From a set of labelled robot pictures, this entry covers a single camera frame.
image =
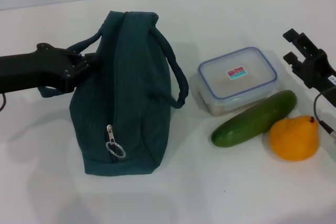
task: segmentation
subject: fabric bag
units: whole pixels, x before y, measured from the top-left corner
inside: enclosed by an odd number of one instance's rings
[[[68,48],[80,53],[101,37],[101,68],[76,88],[70,103],[87,174],[150,174],[162,161],[171,107],[183,106],[188,83],[157,20],[155,13],[110,12],[93,37]],[[179,83],[177,101],[167,63]],[[39,90],[43,97],[60,94]]]

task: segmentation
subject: green cucumber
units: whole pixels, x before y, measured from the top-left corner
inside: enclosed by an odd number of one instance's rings
[[[219,126],[211,135],[214,145],[231,147],[269,131],[294,109],[297,97],[291,90],[280,91]]]

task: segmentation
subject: bag handle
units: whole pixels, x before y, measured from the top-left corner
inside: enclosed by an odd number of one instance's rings
[[[180,93],[178,95],[178,100],[176,101],[172,97],[171,93],[167,93],[166,91],[160,90],[160,87],[158,86],[148,85],[147,90],[150,94],[158,95],[164,98],[173,108],[180,109],[184,105],[185,99],[189,93],[188,81],[185,75],[183,74],[181,68],[177,64],[174,51],[169,42],[166,40],[166,38],[155,27],[151,27],[150,33],[152,34],[156,42],[160,45],[163,54],[165,55],[171,69],[174,72],[177,82],[179,84],[178,86],[180,88]]]
[[[91,38],[78,42],[72,45],[71,47],[68,47],[67,50],[80,54],[82,51],[87,49],[90,45],[95,43],[101,37],[101,35],[102,35],[102,32],[100,28],[98,32],[95,35],[93,35]],[[56,97],[58,95],[64,94],[58,89],[51,89],[47,87],[38,87],[37,89],[43,98]]]

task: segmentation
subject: food storage box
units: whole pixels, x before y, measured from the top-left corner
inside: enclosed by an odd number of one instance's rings
[[[277,73],[255,47],[207,60],[198,67],[198,90],[213,116],[267,97]]]

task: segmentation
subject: black cable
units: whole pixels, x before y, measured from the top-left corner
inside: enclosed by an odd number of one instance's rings
[[[5,94],[2,94],[2,97],[4,99],[3,103],[2,103],[2,106],[0,108],[0,112],[4,109],[4,107],[6,106],[6,95]]]
[[[329,93],[331,90],[336,89],[336,86],[331,87],[329,89],[326,89],[324,91],[322,91],[321,93],[319,93],[314,100],[314,115],[316,120],[319,122],[319,124],[329,133],[334,135],[334,129],[332,127],[330,127],[329,125],[327,125],[323,120],[320,120],[319,117],[317,116],[317,112],[316,112],[316,104],[317,104],[317,99],[321,96],[321,95],[325,95],[327,93]]]

